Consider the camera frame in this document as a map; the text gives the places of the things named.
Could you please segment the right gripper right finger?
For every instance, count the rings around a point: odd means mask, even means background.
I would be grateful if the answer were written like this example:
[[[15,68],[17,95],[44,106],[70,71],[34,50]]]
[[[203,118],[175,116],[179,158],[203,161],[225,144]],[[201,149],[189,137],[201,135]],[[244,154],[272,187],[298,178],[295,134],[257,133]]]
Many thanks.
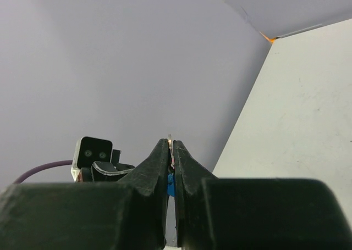
[[[182,249],[351,249],[331,189],[314,179],[220,179],[174,141],[177,244]]]

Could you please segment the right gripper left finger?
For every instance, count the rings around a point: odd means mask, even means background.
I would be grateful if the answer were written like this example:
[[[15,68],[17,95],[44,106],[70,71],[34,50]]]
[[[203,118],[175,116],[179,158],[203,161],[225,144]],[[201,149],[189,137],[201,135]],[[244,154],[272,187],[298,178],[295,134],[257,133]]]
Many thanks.
[[[163,249],[168,141],[117,182],[10,185],[1,249]]]

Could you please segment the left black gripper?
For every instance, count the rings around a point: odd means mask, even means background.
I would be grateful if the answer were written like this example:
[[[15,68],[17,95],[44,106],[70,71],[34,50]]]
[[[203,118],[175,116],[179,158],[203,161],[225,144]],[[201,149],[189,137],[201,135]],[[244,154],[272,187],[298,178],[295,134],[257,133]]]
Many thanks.
[[[81,182],[117,182],[133,171],[135,167],[129,164],[110,162],[94,162],[89,168],[81,169]]]

